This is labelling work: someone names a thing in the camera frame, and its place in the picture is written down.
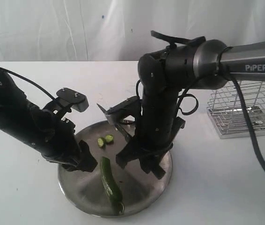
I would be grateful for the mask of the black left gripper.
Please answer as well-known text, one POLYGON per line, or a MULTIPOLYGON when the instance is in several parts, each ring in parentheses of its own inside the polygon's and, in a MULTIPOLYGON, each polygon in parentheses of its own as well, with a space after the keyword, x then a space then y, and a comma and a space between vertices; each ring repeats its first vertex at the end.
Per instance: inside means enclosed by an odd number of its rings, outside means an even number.
POLYGON ((69 124, 33 103, 21 107, 0 105, 0 130, 35 149, 46 160, 60 163, 66 171, 91 173, 98 165, 85 141, 80 140, 78 146, 69 124))

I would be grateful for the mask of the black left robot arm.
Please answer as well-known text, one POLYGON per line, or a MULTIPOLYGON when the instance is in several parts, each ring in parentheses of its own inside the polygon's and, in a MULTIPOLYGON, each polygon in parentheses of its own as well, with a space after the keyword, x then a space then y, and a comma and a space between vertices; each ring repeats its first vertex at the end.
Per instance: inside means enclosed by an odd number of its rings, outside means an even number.
POLYGON ((69 88, 58 90, 57 97, 40 108, 17 87, 10 72, 0 68, 0 130, 67 171, 92 172, 97 166, 88 144, 75 139, 75 124, 64 117, 87 108, 87 97, 69 88))

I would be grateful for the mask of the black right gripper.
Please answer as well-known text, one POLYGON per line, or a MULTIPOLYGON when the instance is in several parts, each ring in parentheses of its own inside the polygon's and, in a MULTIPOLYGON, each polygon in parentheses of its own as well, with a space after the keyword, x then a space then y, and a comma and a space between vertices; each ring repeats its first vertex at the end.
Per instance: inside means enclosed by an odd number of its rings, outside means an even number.
POLYGON ((116 155, 116 163, 122 169, 129 162, 140 159, 141 169, 146 174, 152 172, 158 180, 164 177, 166 172, 160 162, 171 148, 178 94, 178 89, 164 89, 158 93, 143 90, 137 137, 132 138, 116 155))

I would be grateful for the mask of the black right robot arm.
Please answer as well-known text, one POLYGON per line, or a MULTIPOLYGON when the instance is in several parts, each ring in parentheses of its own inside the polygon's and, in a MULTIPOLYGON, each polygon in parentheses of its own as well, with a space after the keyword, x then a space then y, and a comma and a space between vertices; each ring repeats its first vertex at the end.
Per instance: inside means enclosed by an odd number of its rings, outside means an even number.
POLYGON ((184 125, 177 114, 188 91, 220 89, 230 80, 265 81, 265 41, 227 46, 204 36, 186 39, 156 31, 151 36, 168 46, 139 59, 143 93, 127 108, 135 117, 136 130, 116 155, 116 163, 124 168, 139 160, 144 172, 160 179, 165 174, 160 161, 184 125))

